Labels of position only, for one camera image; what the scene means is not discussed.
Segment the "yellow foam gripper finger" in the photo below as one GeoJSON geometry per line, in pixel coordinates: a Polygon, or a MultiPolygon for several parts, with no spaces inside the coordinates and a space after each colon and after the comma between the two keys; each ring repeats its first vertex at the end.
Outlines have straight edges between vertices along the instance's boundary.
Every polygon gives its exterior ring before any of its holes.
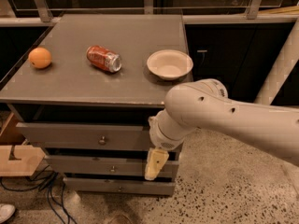
{"type": "Polygon", "coordinates": [[[145,179],[148,181],[154,180],[163,169],[169,158],[166,150],[159,148],[150,148],[145,167],[145,179]]]}

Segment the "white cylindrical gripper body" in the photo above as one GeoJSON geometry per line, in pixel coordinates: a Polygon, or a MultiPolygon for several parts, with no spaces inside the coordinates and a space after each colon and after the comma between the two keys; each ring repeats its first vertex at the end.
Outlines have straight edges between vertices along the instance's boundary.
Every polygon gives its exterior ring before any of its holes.
{"type": "Polygon", "coordinates": [[[193,131],[193,127],[181,125],[172,119],[165,109],[149,117],[150,141],[155,147],[166,151],[176,149],[193,131]]]}

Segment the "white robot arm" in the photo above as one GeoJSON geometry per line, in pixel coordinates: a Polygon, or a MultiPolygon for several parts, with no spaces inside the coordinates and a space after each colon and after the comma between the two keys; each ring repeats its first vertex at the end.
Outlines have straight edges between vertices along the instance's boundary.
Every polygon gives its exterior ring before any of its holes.
{"type": "Polygon", "coordinates": [[[196,129],[223,133],[291,164],[299,164],[299,111],[274,106],[270,87],[260,91],[290,23],[188,24],[192,82],[179,83],[164,98],[164,110],[149,119],[155,146],[145,178],[153,180],[168,152],[196,129]]]}

